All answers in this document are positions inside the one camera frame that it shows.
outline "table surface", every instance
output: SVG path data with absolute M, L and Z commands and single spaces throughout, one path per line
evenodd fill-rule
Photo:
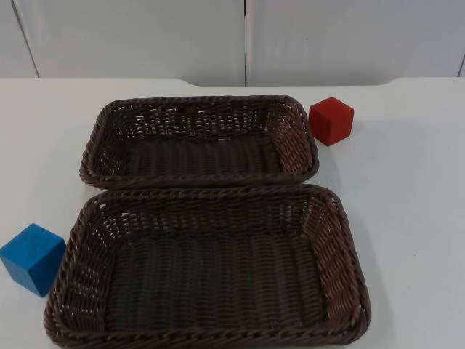
M 31 222 L 66 241 L 99 193 L 78 176 L 101 107 L 129 97 L 286 94 L 355 109 L 350 138 L 318 143 L 308 182 L 341 198 L 370 291 L 368 332 L 348 348 L 460 348 L 465 316 L 465 79 L 366 87 L 197 87 L 176 79 L 0 79 L 0 246 Z M 56 348 L 46 298 L 0 267 L 3 348 Z

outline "brown wicker basket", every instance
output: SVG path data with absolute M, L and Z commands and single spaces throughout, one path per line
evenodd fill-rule
M 95 196 L 45 327 L 67 348 L 333 345 L 370 318 L 339 199 L 272 185 Z
M 118 190 L 291 184 L 317 169 L 307 114 L 291 97 L 162 97 L 104 107 L 80 174 Z

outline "woven texture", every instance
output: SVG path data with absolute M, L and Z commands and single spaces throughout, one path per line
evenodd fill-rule
M 97 118 L 81 178 L 108 190 L 301 183 L 318 153 L 293 98 L 117 100 Z
M 45 327 L 70 348 L 223 348 L 345 344 L 370 318 L 340 201 L 291 185 L 94 197 Z

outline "red cube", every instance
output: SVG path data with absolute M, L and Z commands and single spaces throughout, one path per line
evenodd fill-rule
M 313 136 L 330 146 L 350 136 L 354 109 L 329 97 L 310 107 L 309 120 Z

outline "cube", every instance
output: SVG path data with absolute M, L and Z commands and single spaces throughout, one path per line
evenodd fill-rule
M 0 249 L 0 258 L 13 280 L 43 297 L 53 284 L 65 248 L 62 238 L 31 224 Z
M 350 136 L 354 109 L 329 97 L 310 107 L 309 123 L 313 137 L 330 146 Z

